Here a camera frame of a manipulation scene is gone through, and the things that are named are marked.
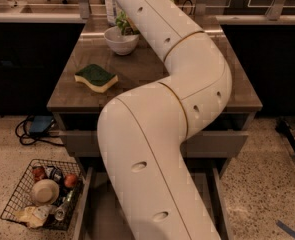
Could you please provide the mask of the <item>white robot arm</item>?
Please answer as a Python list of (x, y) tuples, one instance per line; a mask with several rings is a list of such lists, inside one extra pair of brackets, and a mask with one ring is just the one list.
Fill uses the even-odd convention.
[(221, 240), (180, 145), (213, 122), (232, 89), (212, 39), (170, 0), (116, 0), (168, 75), (104, 106), (98, 143), (136, 240)]

